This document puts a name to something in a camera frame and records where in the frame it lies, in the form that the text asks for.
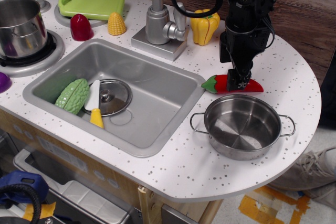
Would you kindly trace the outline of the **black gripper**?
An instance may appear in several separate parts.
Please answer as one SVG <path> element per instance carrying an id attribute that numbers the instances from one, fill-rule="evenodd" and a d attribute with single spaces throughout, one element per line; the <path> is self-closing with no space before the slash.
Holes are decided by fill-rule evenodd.
<path id="1" fill-rule="evenodd" d="M 265 51 L 269 36 L 270 28 L 263 21 L 243 29 L 229 19 L 225 20 L 225 31 L 220 35 L 219 60 L 221 63 L 231 62 L 234 66 L 227 73 L 227 91 L 246 88 L 251 78 L 253 59 Z"/>

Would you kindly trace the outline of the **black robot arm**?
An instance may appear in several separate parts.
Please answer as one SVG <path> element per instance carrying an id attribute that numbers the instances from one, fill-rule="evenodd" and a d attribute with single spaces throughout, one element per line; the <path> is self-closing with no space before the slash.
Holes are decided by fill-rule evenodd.
<path id="1" fill-rule="evenodd" d="M 275 31 L 269 12 L 276 0 L 228 0 L 225 30 L 220 35 L 220 61 L 231 62 L 225 88 L 243 90 L 251 78 L 253 59 L 273 41 Z"/>

